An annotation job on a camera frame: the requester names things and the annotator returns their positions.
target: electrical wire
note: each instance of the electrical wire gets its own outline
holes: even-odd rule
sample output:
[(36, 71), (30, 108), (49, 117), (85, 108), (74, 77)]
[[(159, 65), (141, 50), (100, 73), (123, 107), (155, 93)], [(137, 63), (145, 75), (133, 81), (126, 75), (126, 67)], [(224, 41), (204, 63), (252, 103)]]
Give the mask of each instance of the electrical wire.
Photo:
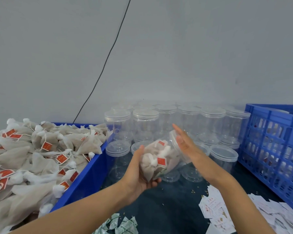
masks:
[[(125, 16), (126, 16), (126, 13), (127, 13), (127, 10), (128, 10), (129, 4), (130, 4), (130, 1), (131, 1), (131, 0), (129, 0), (129, 2), (128, 2), (128, 5), (127, 5), (127, 8), (126, 8), (126, 11), (125, 11), (124, 17), (123, 17), (123, 19), (122, 19), (122, 21), (121, 21), (121, 26), (123, 25), (123, 22), (124, 22), (124, 19), (125, 19)], [(100, 74), (100, 76), (99, 76), (99, 78), (98, 78), (96, 84), (94, 85), (94, 87), (93, 87), (91, 93), (89, 94), (88, 98), (86, 99), (86, 101), (85, 101), (84, 104), (82, 105), (81, 109), (79, 110), (79, 112), (78, 112), (77, 116), (75, 117), (73, 123), (75, 123), (75, 121), (76, 121), (76, 119), (78, 118), (80, 112), (82, 111), (82, 108), (85, 106), (86, 102), (88, 101), (88, 99), (90, 98), (90, 96), (91, 96), (91, 94), (93, 93), (94, 89), (96, 88), (99, 79), (101, 78), (101, 75), (102, 75), (102, 73), (103, 73), (103, 71), (104, 71), (104, 68), (105, 68), (105, 65), (106, 65), (106, 63), (107, 63), (107, 60), (108, 60), (108, 58), (109, 58), (109, 56), (110, 56), (110, 54), (111, 54), (111, 51), (112, 51), (112, 49), (113, 49), (113, 47), (114, 47), (114, 45), (115, 45), (115, 43), (116, 43), (116, 41), (117, 41), (117, 38), (118, 38), (119, 32), (121, 31), (121, 26), (120, 26), (119, 29), (118, 29), (118, 32), (117, 32), (117, 35), (116, 35), (116, 39), (115, 39), (115, 41), (114, 41), (114, 43), (113, 43), (113, 46), (111, 47), (110, 52), (109, 52), (108, 55), (107, 55), (107, 58), (106, 58), (106, 60), (105, 60), (104, 66), (103, 66), (103, 69), (102, 69), (102, 71), (101, 71), (101, 74)]]

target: blue plastic basket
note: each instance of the blue plastic basket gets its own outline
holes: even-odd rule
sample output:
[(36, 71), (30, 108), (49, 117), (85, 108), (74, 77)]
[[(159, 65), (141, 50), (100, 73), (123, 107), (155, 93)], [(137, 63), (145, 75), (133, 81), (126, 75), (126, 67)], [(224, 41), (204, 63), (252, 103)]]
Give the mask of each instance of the blue plastic basket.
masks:
[(246, 104), (245, 111), (238, 161), (293, 208), (293, 105)]
[[(90, 124), (74, 124), (75, 126), (85, 126), (88, 127)], [(62, 197), (57, 201), (53, 209), (57, 210), (63, 206), (87, 197), (95, 192), (98, 192), (101, 185), (107, 176), (109, 170), (111, 169), (114, 158), (106, 155), (105, 148), (107, 143), (105, 142), (102, 146), (102, 154), (96, 154), (93, 159), (88, 163), (88, 165), (82, 170), (82, 172), (77, 176), (71, 186), (64, 192)]]

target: blue plastic tray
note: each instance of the blue plastic tray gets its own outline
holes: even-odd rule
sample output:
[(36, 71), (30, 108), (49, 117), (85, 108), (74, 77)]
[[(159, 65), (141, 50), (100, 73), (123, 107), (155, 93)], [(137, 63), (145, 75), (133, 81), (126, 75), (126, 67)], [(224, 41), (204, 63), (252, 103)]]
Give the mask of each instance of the blue plastic tray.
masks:
[[(75, 126), (88, 127), (91, 124), (76, 124)], [(107, 142), (102, 146), (102, 154), (96, 154), (93, 159), (88, 163), (88, 165), (82, 170), (82, 172), (77, 176), (71, 186), (64, 192), (62, 197), (55, 204), (53, 209), (57, 210), (67, 204), (73, 203), (77, 200), (80, 200), (84, 197), (87, 197), (95, 192), (98, 192), (101, 188), (101, 185), (107, 176), (109, 170), (111, 169), (114, 158), (106, 155), (105, 148)]]
[(238, 161), (293, 208), (293, 105), (247, 104), (245, 111)]

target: white wall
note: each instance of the white wall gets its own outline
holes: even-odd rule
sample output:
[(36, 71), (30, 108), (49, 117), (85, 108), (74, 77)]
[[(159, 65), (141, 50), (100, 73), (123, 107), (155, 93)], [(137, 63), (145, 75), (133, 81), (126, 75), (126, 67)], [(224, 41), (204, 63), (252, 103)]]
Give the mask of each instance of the white wall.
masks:
[[(128, 0), (0, 0), (0, 129), (72, 122)], [(76, 122), (121, 99), (293, 104), (293, 0), (132, 0)]]

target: person's right arm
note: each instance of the person's right arm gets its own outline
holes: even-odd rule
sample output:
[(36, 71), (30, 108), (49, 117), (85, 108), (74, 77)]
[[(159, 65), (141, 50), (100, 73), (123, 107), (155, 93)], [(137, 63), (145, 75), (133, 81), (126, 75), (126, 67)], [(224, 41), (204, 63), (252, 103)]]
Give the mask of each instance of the person's right arm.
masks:
[(199, 173), (220, 191), (237, 232), (275, 234), (237, 180), (206, 156), (186, 132), (174, 124), (173, 127), (179, 134), (176, 140), (181, 151), (190, 157)]

